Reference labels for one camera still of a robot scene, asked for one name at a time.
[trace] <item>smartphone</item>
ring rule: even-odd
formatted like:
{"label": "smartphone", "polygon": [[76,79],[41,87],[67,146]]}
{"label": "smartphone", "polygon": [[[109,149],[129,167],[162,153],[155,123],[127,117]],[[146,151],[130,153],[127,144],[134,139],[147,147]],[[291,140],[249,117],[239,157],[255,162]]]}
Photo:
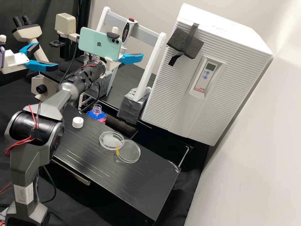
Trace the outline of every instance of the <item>smartphone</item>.
{"label": "smartphone", "polygon": [[110,38],[105,33],[82,27],[78,48],[103,58],[108,57],[113,61],[118,61],[121,39]]}
{"label": "smartphone", "polygon": [[3,46],[0,46],[0,68],[4,67],[4,57],[5,57],[5,49]]}

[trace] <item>digital display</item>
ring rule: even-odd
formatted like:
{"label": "digital display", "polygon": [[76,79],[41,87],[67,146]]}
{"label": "digital display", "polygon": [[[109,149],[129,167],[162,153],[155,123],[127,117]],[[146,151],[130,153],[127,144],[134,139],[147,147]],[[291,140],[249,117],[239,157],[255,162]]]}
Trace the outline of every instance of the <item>digital display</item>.
{"label": "digital display", "polygon": [[211,70],[211,71],[214,71],[215,65],[209,64],[209,63],[208,63],[206,69]]}

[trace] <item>white ribbed casing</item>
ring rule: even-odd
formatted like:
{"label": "white ribbed casing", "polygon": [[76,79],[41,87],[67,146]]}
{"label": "white ribbed casing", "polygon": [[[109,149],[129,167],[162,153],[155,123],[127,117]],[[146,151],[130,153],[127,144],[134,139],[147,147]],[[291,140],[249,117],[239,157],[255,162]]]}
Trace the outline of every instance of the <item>white ribbed casing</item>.
{"label": "white ribbed casing", "polygon": [[[245,100],[257,79],[272,60],[272,52],[251,28],[201,9],[183,4],[173,31],[189,32],[200,24],[195,37],[204,42],[195,59],[181,56],[174,66],[168,63],[177,51],[167,47],[141,119],[183,137],[214,146]],[[183,132],[172,126],[176,114],[183,112],[194,75],[203,56],[224,62],[223,71],[214,76],[214,85],[206,90],[200,108],[189,118]]]}

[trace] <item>white bottle cap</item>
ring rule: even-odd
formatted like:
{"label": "white bottle cap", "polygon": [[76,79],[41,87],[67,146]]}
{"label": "white bottle cap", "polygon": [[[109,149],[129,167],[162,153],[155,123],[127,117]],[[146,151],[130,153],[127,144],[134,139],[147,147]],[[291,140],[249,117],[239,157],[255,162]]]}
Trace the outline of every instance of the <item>white bottle cap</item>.
{"label": "white bottle cap", "polygon": [[72,126],[74,128],[77,128],[77,129],[82,128],[83,124],[84,124],[84,119],[82,117],[74,117],[73,118]]}
{"label": "white bottle cap", "polygon": [[112,33],[117,34],[118,33],[118,27],[112,27]]}
{"label": "white bottle cap", "polygon": [[6,42],[6,36],[5,35],[0,35],[0,42]]}

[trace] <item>black foam block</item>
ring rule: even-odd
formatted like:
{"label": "black foam block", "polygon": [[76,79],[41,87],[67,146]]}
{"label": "black foam block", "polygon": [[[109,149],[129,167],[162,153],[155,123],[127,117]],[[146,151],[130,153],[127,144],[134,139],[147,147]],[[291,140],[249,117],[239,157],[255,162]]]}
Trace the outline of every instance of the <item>black foam block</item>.
{"label": "black foam block", "polygon": [[[185,43],[187,36],[187,32],[177,28],[168,40],[167,45],[175,50],[182,51],[182,46]],[[190,59],[194,59],[199,53],[203,44],[204,42],[193,37],[184,55],[189,57]]]}

